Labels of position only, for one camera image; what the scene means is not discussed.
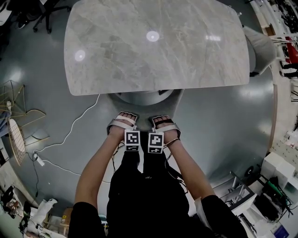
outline power strip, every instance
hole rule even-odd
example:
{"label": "power strip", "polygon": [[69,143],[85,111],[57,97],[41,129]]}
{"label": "power strip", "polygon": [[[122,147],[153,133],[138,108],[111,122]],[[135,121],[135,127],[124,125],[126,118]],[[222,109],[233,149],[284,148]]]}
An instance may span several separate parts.
{"label": "power strip", "polygon": [[35,152],[33,154],[33,158],[38,162],[40,163],[41,166],[44,166],[45,165],[45,162],[42,161],[42,159],[38,156],[38,154]]}

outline black cable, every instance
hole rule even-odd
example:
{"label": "black cable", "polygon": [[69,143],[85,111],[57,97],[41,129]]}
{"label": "black cable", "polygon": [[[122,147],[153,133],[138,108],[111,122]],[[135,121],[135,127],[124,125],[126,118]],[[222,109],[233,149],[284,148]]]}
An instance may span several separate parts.
{"label": "black cable", "polygon": [[289,205],[287,205],[287,204],[285,205],[286,211],[288,211],[288,213],[289,213],[288,217],[290,217],[290,214],[294,215],[291,212],[291,208],[290,208],[293,205],[291,200],[289,199],[289,197],[285,194],[285,192],[282,190],[282,188],[279,185],[277,185],[277,189],[284,195],[285,199],[289,202]]}
{"label": "black cable", "polygon": [[38,226],[39,226],[39,225],[35,224],[32,220],[29,220],[29,221],[31,221],[31,222],[35,225],[35,228],[36,228],[36,230],[37,230],[37,232],[38,232],[38,236],[40,236],[40,233],[39,233],[39,231],[38,231]]}
{"label": "black cable", "polygon": [[283,218],[283,216],[286,214],[286,212],[287,212],[287,210],[286,210],[284,213],[282,213],[282,215],[281,215],[280,218],[276,221],[276,223],[279,222],[279,220],[280,220],[281,218]]}
{"label": "black cable", "polygon": [[115,162],[114,162],[114,156],[118,153],[119,149],[124,147],[125,144],[123,142],[120,142],[119,145],[117,146],[117,150],[116,152],[112,155],[112,163],[113,163],[113,169],[114,169],[114,173],[116,172],[116,169],[115,169]]}
{"label": "black cable", "polygon": [[[171,156],[172,156],[172,153],[169,154],[169,156],[167,157],[166,161],[164,162],[164,166],[165,166],[165,168],[166,168],[167,171],[168,171],[168,169],[167,169],[167,161],[171,158]],[[178,183],[182,184],[182,185],[186,188],[186,192],[185,192],[185,194],[189,192],[189,190],[188,190],[188,188],[187,188],[187,186],[185,185],[185,183],[184,183],[183,180],[180,180],[180,179],[177,179],[177,178],[174,178],[174,179],[176,179],[176,180],[178,181]]]}
{"label": "black cable", "polygon": [[33,168],[34,168],[34,171],[35,171],[35,174],[36,174],[36,178],[37,178],[37,182],[36,182],[36,184],[35,184],[35,188],[36,188],[36,193],[35,193],[35,198],[34,198],[34,200],[33,200],[33,202],[32,202],[32,204],[35,202],[35,200],[36,200],[36,198],[38,197],[38,187],[37,187],[37,185],[38,185],[38,183],[39,183],[39,178],[38,178],[38,174],[37,174],[37,171],[36,171],[36,168],[35,168],[35,164],[34,164],[34,162],[37,160],[37,158],[36,158],[36,160],[33,160],[31,157],[30,157],[30,154],[28,153],[28,152],[26,152],[26,154],[28,154],[28,157],[31,159],[31,161],[32,161],[32,163],[33,163]]}
{"label": "black cable", "polygon": [[292,209],[290,208],[290,210],[294,210],[296,207],[298,207],[298,206],[295,206],[295,207],[294,207],[294,208],[292,208]]}

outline white cable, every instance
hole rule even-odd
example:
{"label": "white cable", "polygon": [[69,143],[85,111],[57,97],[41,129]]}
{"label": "white cable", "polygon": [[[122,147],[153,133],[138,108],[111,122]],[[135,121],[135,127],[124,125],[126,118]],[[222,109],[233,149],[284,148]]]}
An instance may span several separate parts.
{"label": "white cable", "polygon": [[51,161],[48,161],[48,160],[43,160],[44,162],[49,162],[50,164],[52,164],[52,165],[54,165],[54,166],[56,166],[56,167],[58,167],[58,168],[60,168],[60,169],[62,169],[62,170],[64,170],[64,171],[67,171],[67,172],[70,172],[70,173],[73,173],[73,174],[75,174],[75,175],[79,175],[79,176],[81,176],[81,174],[80,173],[75,173],[75,172],[72,172],[71,170],[68,170],[68,169],[63,169],[62,167],[60,167],[59,165],[55,165],[55,164],[53,164]]}
{"label": "white cable", "polygon": [[[63,140],[62,143],[57,143],[57,144],[52,144],[52,145],[46,146],[46,147],[44,147],[44,148],[43,148],[42,150],[40,150],[40,151],[39,151],[39,150],[33,150],[33,153],[35,153],[36,151],[38,151],[38,152],[42,152],[42,151],[44,151],[45,149],[50,148],[50,147],[55,146],[55,145],[63,145],[64,142],[65,142],[65,140],[66,140],[66,138],[71,134],[75,122],[76,122],[77,120],[81,119],[89,109],[91,109],[92,107],[96,106],[96,104],[97,104],[97,102],[98,102],[98,99],[99,99],[99,96],[100,96],[100,94],[98,95],[98,97],[97,97],[97,99],[96,99],[96,102],[95,102],[92,106],[88,107],[80,117],[78,117],[76,120],[74,120],[73,124],[71,125],[70,132],[69,132],[69,133],[67,134],[67,136],[64,138],[64,140]],[[49,161],[49,160],[43,160],[43,162],[48,162],[48,163],[50,163],[50,164],[52,164],[52,165],[54,165],[54,166],[56,166],[56,167],[58,167],[58,168],[60,168],[60,169],[62,169],[62,170],[64,170],[64,171],[67,171],[67,172],[73,173],[73,174],[75,174],[75,175],[79,175],[79,176],[81,176],[80,173],[75,173],[75,172],[72,172],[71,170],[64,169],[64,168],[60,167],[59,165],[55,165],[55,164],[53,164],[53,163],[52,163],[51,161]]]}
{"label": "white cable", "polygon": [[86,109],[86,111],[84,111],[84,113],[83,113],[80,117],[78,117],[76,120],[74,120],[73,124],[71,125],[70,132],[67,134],[67,136],[65,137],[65,139],[64,139],[64,141],[63,141],[62,143],[52,144],[52,145],[46,146],[46,147],[44,147],[44,148],[43,148],[42,150],[40,150],[40,151],[39,151],[39,150],[33,150],[33,153],[35,153],[35,151],[42,152],[42,151],[44,151],[45,149],[50,148],[50,147],[55,146],[55,145],[63,145],[64,142],[65,142],[65,140],[66,140],[66,138],[71,134],[75,122],[76,122],[78,119],[81,119],[89,109],[91,109],[92,107],[94,107],[94,106],[97,104],[98,99],[99,99],[99,96],[100,96],[100,94],[98,95],[98,97],[97,97],[97,99],[96,99],[96,102],[95,102],[92,106],[88,107],[88,108]]}

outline chair leg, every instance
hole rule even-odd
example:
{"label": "chair leg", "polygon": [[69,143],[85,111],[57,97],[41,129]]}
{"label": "chair leg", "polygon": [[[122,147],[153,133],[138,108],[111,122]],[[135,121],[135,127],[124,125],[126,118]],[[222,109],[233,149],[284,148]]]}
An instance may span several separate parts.
{"label": "chair leg", "polygon": [[63,6],[63,7],[54,7],[51,12],[55,12],[55,11],[59,11],[59,10],[62,10],[62,9],[67,9],[68,11],[71,10],[71,8],[69,6]]}
{"label": "chair leg", "polygon": [[47,13],[47,15],[46,15],[46,28],[47,28],[47,33],[49,33],[49,34],[52,32],[52,29],[49,28],[50,14],[51,13]]}
{"label": "chair leg", "polygon": [[41,15],[41,17],[38,19],[38,21],[36,22],[36,24],[33,27],[34,32],[37,32],[37,26],[42,22],[42,19],[44,19],[46,17],[46,15],[47,15],[46,13],[43,13]]}

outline cardboard box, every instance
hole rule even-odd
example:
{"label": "cardboard box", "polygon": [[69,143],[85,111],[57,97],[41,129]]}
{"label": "cardboard box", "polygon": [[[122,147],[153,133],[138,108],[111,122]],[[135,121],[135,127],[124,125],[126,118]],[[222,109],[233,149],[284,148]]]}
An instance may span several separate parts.
{"label": "cardboard box", "polygon": [[73,208],[68,207],[67,209],[64,210],[63,216],[62,216],[62,220],[61,220],[61,224],[62,225],[69,225],[70,223],[70,215],[71,212],[73,211]]}

